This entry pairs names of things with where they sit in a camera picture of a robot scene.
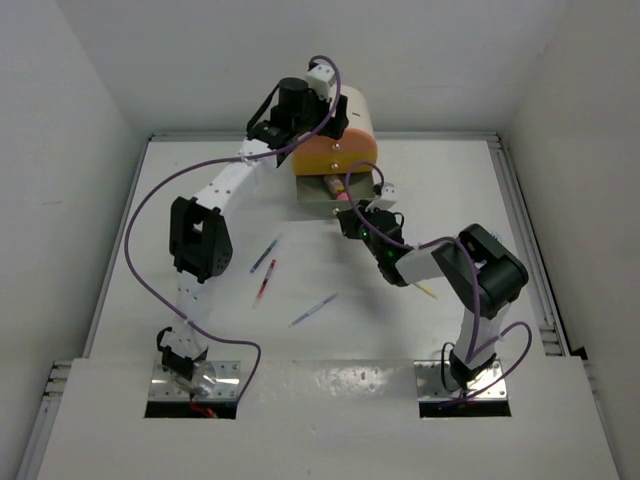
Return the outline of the cream three-drawer storage cabinet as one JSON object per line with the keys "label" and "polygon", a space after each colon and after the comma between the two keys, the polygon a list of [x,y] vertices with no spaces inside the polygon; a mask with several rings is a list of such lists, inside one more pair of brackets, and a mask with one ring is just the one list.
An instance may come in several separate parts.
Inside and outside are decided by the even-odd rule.
{"label": "cream three-drawer storage cabinet", "polygon": [[326,175],[339,175],[355,200],[374,197],[371,166],[377,162],[378,145],[363,94],[344,85],[348,97],[348,127],[340,140],[316,136],[294,150],[291,165],[298,207],[306,214],[331,217],[336,209],[348,209],[348,201],[336,201],[325,183]]}

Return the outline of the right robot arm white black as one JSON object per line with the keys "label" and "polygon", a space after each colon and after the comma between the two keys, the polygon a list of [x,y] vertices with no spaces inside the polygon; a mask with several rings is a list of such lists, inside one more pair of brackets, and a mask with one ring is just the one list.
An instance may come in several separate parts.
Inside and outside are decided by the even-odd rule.
{"label": "right robot arm white black", "polygon": [[464,307],[460,333],[449,353],[449,376],[463,392],[496,358],[502,316],[529,281],[524,264],[484,227],[418,246],[403,237],[397,215],[362,201],[336,217],[344,237],[360,240],[391,285],[445,279]]}

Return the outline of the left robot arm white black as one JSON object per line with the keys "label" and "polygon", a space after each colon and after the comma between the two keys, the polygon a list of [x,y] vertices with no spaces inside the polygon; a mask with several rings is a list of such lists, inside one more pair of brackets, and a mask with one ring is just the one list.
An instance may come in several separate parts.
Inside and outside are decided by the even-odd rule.
{"label": "left robot arm white black", "polygon": [[337,80],[281,79],[248,121],[238,155],[197,194],[174,200],[169,252],[182,288],[177,308],[184,315],[231,262],[227,221],[233,210],[307,138],[341,139],[349,124],[347,106]]}

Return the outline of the pink glue stick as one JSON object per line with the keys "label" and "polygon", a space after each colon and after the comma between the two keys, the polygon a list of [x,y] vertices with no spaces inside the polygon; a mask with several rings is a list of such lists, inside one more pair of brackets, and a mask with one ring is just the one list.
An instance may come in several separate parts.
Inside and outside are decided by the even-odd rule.
{"label": "pink glue stick", "polygon": [[346,193],[346,187],[343,180],[339,175],[326,175],[324,177],[324,183],[331,194],[331,197],[336,201],[348,201],[349,197]]}

